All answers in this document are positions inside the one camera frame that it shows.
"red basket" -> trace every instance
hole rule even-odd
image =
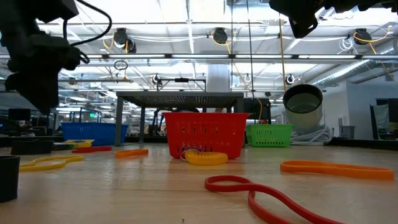
[[[170,155],[180,158],[186,149],[241,155],[247,113],[163,113]]]

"red resistance band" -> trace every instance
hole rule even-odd
[[[218,185],[214,184],[215,182],[220,181],[231,181],[238,182],[241,184],[236,185]],[[315,224],[342,224],[340,222],[336,222],[327,218],[323,218],[315,213],[308,211],[303,208],[299,204],[295,203],[293,200],[288,198],[282,192],[273,189],[272,187],[268,187],[261,184],[254,184],[249,179],[238,177],[234,175],[219,175],[214,177],[209,177],[205,180],[205,188],[212,192],[238,192],[238,191],[249,191],[248,201],[249,207],[251,210],[262,220],[270,224],[292,224],[291,222],[274,215],[271,212],[268,212],[264,208],[262,208],[259,204],[254,200],[255,192],[262,192],[268,195],[275,197],[280,200],[286,206],[288,206],[295,213],[308,220],[311,223]]]

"plastic basket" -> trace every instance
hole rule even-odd
[[[247,113],[163,113],[170,155],[180,158],[186,149],[241,155]]]
[[[61,123],[65,140],[94,139],[93,146],[114,145],[115,124],[106,123]],[[127,125],[122,125],[121,143],[126,137]]]
[[[246,136],[250,146],[288,147],[292,129],[290,124],[252,124],[246,127]]]

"black cup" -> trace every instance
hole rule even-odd
[[[0,203],[18,197],[19,156],[0,156]]]

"orange resistance band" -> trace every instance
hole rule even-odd
[[[147,155],[148,149],[133,149],[133,150],[123,150],[123,151],[116,151],[114,155],[116,158],[126,158],[131,156],[140,156],[140,155]]]
[[[394,171],[391,169],[319,161],[284,161],[280,164],[280,171],[339,175],[361,179],[394,180]]]

